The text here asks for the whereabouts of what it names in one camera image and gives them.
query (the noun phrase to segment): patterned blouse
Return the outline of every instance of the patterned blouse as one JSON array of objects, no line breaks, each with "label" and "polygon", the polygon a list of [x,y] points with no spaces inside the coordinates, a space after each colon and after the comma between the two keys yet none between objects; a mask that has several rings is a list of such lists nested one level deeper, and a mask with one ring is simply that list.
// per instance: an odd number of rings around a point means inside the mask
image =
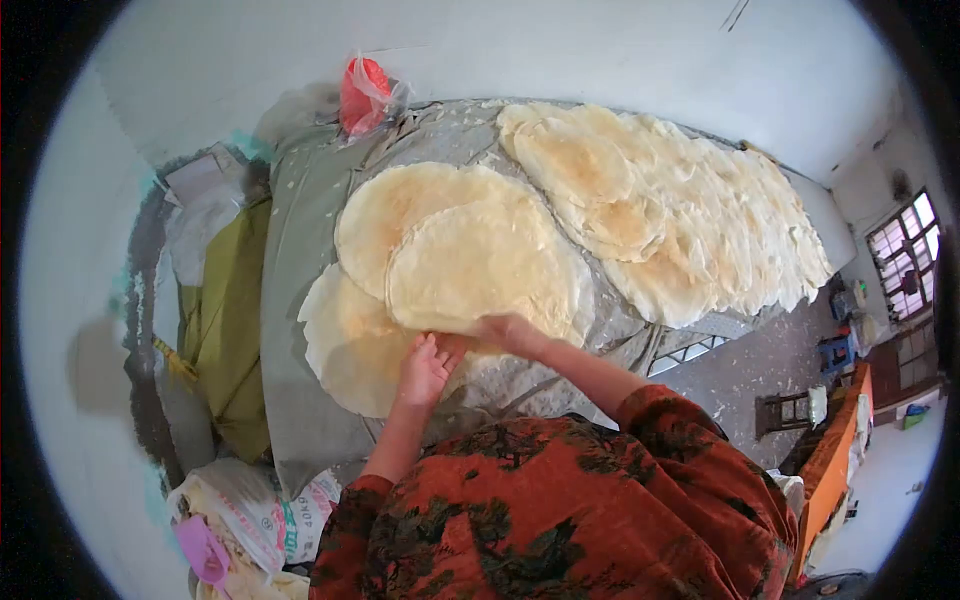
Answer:
[{"label": "patterned blouse", "polygon": [[324,528],[310,599],[777,598],[797,519],[766,472],[661,385],[623,433],[521,418],[366,475]]}]

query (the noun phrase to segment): plastic bag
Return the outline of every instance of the plastic bag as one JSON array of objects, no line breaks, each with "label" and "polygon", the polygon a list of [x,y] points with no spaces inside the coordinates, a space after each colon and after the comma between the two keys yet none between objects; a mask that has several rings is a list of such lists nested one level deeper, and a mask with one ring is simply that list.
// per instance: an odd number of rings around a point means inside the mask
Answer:
[{"label": "plastic bag", "polygon": [[190,471],[167,496],[167,507],[182,519],[181,502],[190,515],[204,515],[207,525],[226,537],[226,529],[253,561],[268,574],[284,564],[317,558],[320,534],[340,501],[340,485],[329,471],[317,475],[291,502],[280,497],[276,472],[224,458]]},{"label": "plastic bag", "polygon": [[369,135],[395,121],[406,109],[410,86],[390,79],[373,59],[359,52],[347,63],[340,82],[340,124],[348,141]]},{"label": "plastic bag", "polygon": [[177,215],[167,245],[181,285],[204,283],[206,246],[240,214],[244,201],[239,185],[222,183],[203,192]]},{"label": "plastic bag", "polygon": [[806,504],[804,479],[799,475],[787,476],[780,474],[778,468],[771,468],[767,471],[767,474],[777,482],[777,486],[783,491],[783,495],[786,496],[786,505],[790,507],[799,522],[800,517],[804,514],[804,505]]}]

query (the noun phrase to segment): flatbread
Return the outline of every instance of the flatbread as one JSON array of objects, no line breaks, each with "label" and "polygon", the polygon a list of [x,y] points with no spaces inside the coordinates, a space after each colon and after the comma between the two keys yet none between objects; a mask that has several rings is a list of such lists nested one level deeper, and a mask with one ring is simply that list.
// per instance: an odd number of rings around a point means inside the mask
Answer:
[{"label": "flatbread", "polygon": [[714,302],[709,281],[690,275],[667,252],[655,252],[646,262],[605,260],[603,266],[611,283],[651,323],[686,327]]},{"label": "flatbread", "polygon": [[421,162],[394,167],[365,182],[349,198],[334,243],[347,275],[367,294],[385,299],[390,254],[424,217],[489,198],[523,196],[529,188],[477,165]]},{"label": "flatbread", "polygon": [[514,135],[516,160],[551,198],[578,206],[626,200],[634,171],[616,144],[547,117]]},{"label": "flatbread", "polygon": [[789,311],[833,272],[800,196],[760,153],[592,105],[508,106],[497,125],[569,238],[648,320],[684,326],[776,302]]},{"label": "flatbread", "polygon": [[305,323],[306,361],[324,390],[350,412],[385,419],[400,361],[418,332],[394,323],[384,303],[361,290],[339,264],[310,286],[297,321]]},{"label": "flatbread", "polygon": [[391,257],[387,306],[412,329],[453,332],[469,332],[484,315],[517,312],[547,335],[581,345],[584,324],[593,321],[592,314],[578,320],[585,287],[592,305],[586,263],[531,189],[423,219]]}]

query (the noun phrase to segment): wooden stool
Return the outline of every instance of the wooden stool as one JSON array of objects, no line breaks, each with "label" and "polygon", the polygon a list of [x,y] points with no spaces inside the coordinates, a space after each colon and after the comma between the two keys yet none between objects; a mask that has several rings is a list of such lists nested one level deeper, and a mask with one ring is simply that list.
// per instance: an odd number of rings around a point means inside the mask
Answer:
[{"label": "wooden stool", "polygon": [[766,396],[756,399],[756,439],[774,431],[807,429],[813,427],[810,420],[810,394],[803,392],[792,396]]}]

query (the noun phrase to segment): person's right hand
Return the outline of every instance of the person's right hand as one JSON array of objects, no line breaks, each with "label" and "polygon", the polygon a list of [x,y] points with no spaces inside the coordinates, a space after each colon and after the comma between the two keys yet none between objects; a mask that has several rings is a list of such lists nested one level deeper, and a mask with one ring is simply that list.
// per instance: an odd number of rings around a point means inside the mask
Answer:
[{"label": "person's right hand", "polygon": [[550,338],[518,314],[488,315],[477,320],[472,334],[520,358],[540,360]]}]

